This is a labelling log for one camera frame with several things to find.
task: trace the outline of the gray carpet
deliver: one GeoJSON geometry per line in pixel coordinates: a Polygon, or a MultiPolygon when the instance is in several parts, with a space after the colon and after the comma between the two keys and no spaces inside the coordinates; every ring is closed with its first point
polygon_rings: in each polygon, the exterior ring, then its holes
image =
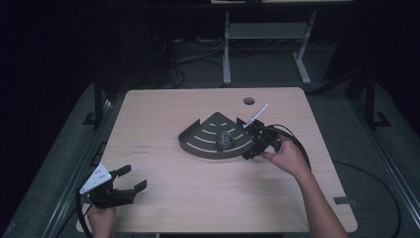
{"type": "MultiPolygon", "coordinates": [[[[179,58],[182,59],[197,54],[204,47],[197,47],[197,50],[195,45],[180,43],[177,48],[179,58]]],[[[323,75],[333,49],[333,46],[311,46],[308,49],[304,60],[313,80],[309,86],[302,85],[292,61],[290,53],[295,50],[295,45],[265,49],[246,58],[231,58],[233,82],[230,87],[299,86],[305,91],[316,89],[328,82],[323,80],[323,75]]],[[[221,59],[217,55],[179,65],[185,75],[183,87],[220,87],[223,81],[221,59]]],[[[308,96],[308,101],[331,158],[337,161],[335,166],[344,190],[353,202],[352,209],[359,228],[351,236],[392,237],[398,231],[396,237],[420,237],[420,230],[371,139],[372,131],[367,129],[365,121],[361,119],[358,108],[363,105],[363,98],[356,101],[347,99],[344,96],[346,86],[347,82],[322,96],[308,96]],[[401,212],[400,225],[398,207],[401,212]]],[[[171,84],[166,83],[161,88],[171,88],[171,84]]],[[[74,201],[73,192],[66,192],[69,189],[67,186],[78,183],[93,170],[90,163],[98,157],[95,156],[97,149],[108,140],[123,100],[124,93],[113,98],[110,101],[112,106],[105,110],[103,123],[97,130],[93,130],[93,126],[83,125],[86,115],[94,110],[93,87],[86,89],[69,115],[4,237],[54,237],[66,217],[70,219],[64,224],[59,237],[84,237],[75,230],[75,214],[70,216],[74,201]]],[[[420,175],[416,173],[416,169],[420,168],[418,136],[380,87],[377,87],[375,111],[383,112],[391,124],[391,127],[378,128],[375,134],[394,158],[413,193],[419,197],[420,175]]],[[[155,234],[117,234],[117,237],[155,237],[155,234]]],[[[309,235],[285,234],[285,237],[309,235]]]]}

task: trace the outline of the person's arm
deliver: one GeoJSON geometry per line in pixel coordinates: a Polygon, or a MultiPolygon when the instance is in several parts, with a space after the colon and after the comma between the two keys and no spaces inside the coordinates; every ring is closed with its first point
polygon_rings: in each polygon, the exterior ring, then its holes
{"type": "Polygon", "coordinates": [[[93,205],[87,212],[94,238],[114,237],[114,225],[117,218],[116,207],[100,209],[93,205]]]}
{"type": "Polygon", "coordinates": [[[264,152],[262,157],[296,179],[302,192],[312,237],[349,237],[297,146],[282,136],[280,141],[281,148],[278,153],[264,152]]]}

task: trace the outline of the human hand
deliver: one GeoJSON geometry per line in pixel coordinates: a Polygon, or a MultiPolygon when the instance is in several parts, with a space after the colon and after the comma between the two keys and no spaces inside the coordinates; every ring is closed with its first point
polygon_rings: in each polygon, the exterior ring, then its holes
{"type": "Polygon", "coordinates": [[[262,157],[295,178],[301,174],[311,173],[299,148],[285,136],[280,135],[279,140],[281,142],[280,150],[276,154],[263,152],[262,157]]]}
{"type": "Polygon", "coordinates": [[[92,205],[87,212],[87,218],[95,238],[114,237],[114,225],[117,219],[116,207],[100,209],[92,205]]]}

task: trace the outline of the tabletop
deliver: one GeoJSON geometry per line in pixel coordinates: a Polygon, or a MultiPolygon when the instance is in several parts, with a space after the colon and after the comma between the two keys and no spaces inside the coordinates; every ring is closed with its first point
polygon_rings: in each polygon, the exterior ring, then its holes
{"type": "Polygon", "coordinates": [[[116,231],[139,233],[283,233],[309,231],[302,195],[292,176],[260,157],[198,158],[178,135],[220,112],[290,129],[304,146],[312,171],[347,231],[357,229],[346,196],[304,92],[300,88],[218,88],[129,91],[102,157],[111,171],[131,165],[114,181],[148,187],[134,204],[118,207],[116,231]],[[247,105],[251,97],[255,103],[247,105]]]}

